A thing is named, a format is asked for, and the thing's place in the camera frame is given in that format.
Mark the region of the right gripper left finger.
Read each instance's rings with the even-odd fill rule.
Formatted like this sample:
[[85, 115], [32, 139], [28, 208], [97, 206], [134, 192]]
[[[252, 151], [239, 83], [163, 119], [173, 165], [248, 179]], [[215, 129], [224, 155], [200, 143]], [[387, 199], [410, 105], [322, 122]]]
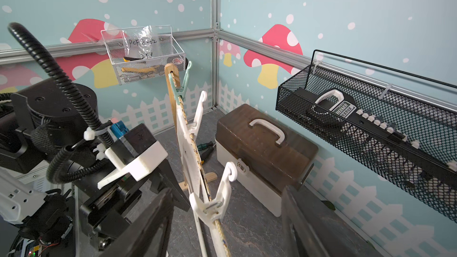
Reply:
[[103, 257], [165, 257], [173, 213], [172, 192], [170, 189], [164, 189], [101, 255]]

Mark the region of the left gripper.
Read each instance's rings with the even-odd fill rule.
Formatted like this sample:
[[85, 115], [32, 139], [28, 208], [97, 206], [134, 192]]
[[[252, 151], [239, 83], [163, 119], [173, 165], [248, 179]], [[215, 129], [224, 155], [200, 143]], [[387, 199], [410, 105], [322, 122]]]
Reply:
[[190, 209], [190, 202], [179, 186], [170, 163], [165, 159], [151, 174], [140, 181], [125, 175], [103, 189], [97, 188], [98, 179], [112, 170], [108, 166], [100, 172], [76, 181], [78, 188], [78, 222], [80, 232], [88, 241], [80, 244], [91, 245], [95, 250], [105, 250], [125, 229], [130, 226], [126, 215], [142, 197], [141, 186], [151, 181], [151, 191], [158, 194], [170, 189], [174, 206], [184, 211]]

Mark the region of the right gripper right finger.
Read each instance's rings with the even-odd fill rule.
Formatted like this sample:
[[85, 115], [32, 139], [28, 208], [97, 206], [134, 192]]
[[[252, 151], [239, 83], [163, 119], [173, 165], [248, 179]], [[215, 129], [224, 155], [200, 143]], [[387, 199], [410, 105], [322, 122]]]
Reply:
[[381, 256], [307, 188], [284, 188], [282, 229], [287, 257]]

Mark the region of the white clothespin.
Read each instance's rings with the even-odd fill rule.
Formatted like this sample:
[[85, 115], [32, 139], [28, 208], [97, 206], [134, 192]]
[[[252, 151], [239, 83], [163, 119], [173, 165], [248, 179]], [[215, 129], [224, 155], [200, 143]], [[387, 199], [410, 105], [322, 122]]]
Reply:
[[231, 256], [220, 220], [225, 216], [230, 202], [231, 182], [235, 182], [237, 177], [238, 172], [235, 164], [228, 162], [225, 165], [215, 199], [203, 202], [195, 193], [191, 193], [189, 196], [193, 212], [210, 229], [218, 257]]
[[204, 113], [204, 102], [207, 100], [207, 96], [207, 92], [203, 90], [200, 94], [194, 120], [192, 123], [187, 124], [188, 133], [189, 135], [192, 135], [194, 140], [197, 138], [201, 126], [202, 116]]

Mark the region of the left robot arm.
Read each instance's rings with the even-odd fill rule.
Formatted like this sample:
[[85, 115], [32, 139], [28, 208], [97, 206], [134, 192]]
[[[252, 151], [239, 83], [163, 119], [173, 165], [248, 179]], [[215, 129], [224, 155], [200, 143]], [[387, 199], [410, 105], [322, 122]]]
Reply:
[[1, 217], [18, 232], [10, 257], [74, 257], [77, 232], [103, 257], [164, 257], [173, 213], [190, 204], [149, 128], [102, 122], [21, 24], [8, 30], [48, 78], [1, 94]]

